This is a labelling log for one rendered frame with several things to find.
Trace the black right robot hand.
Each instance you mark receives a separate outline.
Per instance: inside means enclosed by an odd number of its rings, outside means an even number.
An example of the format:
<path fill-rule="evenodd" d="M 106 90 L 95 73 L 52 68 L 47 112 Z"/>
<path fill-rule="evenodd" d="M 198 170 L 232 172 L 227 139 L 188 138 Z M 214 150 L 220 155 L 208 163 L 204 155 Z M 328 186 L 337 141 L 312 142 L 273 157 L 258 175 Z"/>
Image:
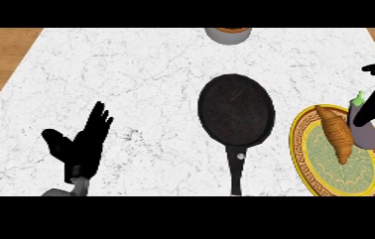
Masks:
<path fill-rule="evenodd" d="M 363 71 L 369 71 L 375 76 L 375 63 L 362 67 Z M 375 91 L 372 92 L 353 120 L 354 126 L 362 127 L 375 119 Z"/>

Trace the yellow rimmed patterned plate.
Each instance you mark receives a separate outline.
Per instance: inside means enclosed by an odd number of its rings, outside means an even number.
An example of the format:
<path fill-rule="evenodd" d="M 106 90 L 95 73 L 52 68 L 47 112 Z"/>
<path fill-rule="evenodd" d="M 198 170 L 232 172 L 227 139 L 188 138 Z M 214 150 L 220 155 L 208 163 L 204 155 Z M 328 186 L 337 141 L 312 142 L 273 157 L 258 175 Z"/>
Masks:
<path fill-rule="evenodd" d="M 347 163 L 338 163 L 313 106 L 294 118 L 288 145 L 295 170 L 314 195 L 375 196 L 375 152 L 353 146 Z"/>

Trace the grey bowl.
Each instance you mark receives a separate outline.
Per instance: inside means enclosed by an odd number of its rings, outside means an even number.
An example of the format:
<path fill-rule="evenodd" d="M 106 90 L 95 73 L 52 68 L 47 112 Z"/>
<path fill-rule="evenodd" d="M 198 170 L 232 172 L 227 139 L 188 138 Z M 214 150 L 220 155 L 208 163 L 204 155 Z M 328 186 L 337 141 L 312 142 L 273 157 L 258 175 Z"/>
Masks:
<path fill-rule="evenodd" d="M 251 28 L 207 28 L 205 33 L 211 40 L 221 45 L 236 45 L 242 43 L 251 35 Z"/>

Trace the purple eggplant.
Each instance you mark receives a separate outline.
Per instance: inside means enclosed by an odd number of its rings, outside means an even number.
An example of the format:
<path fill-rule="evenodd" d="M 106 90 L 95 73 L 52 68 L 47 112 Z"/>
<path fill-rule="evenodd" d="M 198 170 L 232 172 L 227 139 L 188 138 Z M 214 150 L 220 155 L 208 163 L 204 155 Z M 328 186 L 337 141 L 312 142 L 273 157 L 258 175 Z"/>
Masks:
<path fill-rule="evenodd" d="M 368 122 L 362 127 L 354 125 L 354 118 L 365 104 L 363 91 L 350 100 L 347 125 L 351 131 L 354 145 L 365 150 L 375 150 L 375 126 Z"/>

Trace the black frying pan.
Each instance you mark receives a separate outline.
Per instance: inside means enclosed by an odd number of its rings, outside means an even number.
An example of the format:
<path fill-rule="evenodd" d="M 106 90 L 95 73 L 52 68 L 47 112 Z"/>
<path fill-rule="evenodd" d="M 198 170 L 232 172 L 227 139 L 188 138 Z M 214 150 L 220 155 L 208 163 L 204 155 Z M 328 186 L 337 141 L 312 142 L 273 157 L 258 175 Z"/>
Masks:
<path fill-rule="evenodd" d="M 198 117 L 210 137 L 226 146 L 232 195 L 241 195 L 247 151 L 266 140 L 276 122 L 266 89 L 244 75 L 214 77 L 199 94 Z"/>

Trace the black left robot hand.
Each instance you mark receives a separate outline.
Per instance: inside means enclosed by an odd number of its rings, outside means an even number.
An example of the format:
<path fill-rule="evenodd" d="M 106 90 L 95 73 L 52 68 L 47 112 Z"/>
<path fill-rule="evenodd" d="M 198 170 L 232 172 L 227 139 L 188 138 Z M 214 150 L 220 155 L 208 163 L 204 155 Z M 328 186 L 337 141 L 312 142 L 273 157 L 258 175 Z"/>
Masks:
<path fill-rule="evenodd" d="M 41 132 L 50 154 L 65 164 L 65 183 L 71 183 L 72 179 L 90 179 L 95 176 L 111 123 L 112 118 L 99 101 L 93 106 L 84 130 L 74 140 L 55 129 Z"/>

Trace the brown croissant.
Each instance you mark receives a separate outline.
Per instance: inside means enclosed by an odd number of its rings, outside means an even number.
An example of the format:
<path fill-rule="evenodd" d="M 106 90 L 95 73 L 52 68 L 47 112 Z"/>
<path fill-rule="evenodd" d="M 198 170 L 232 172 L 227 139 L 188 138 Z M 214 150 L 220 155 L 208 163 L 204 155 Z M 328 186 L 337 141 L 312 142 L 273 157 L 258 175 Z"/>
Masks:
<path fill-rule="evenodd" d="M 328 142 L 335 150 L 338 163 L 344 165 L 351 155 L 354 145 L 351 131 L 343 118 L 325 107 L 314 106 Z"/>

